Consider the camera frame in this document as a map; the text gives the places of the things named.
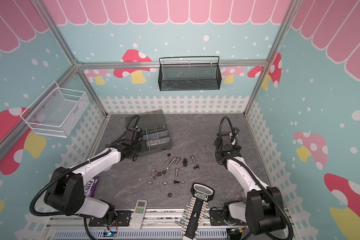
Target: remote control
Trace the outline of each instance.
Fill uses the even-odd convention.
[[[147,208],[147,200],[137,200],[135,211],[132,220],[130,221],[129,228],[139,230],[143,222],[145,209]]]

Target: basket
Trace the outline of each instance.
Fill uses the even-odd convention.
[[[33,104],[20,116],[34,133],[68,137],[87,109],[89,99],[83,91],[57,86],[30,109]]]
[[[160,91],[220,89],[219,59],[218,56],[159,58]]]

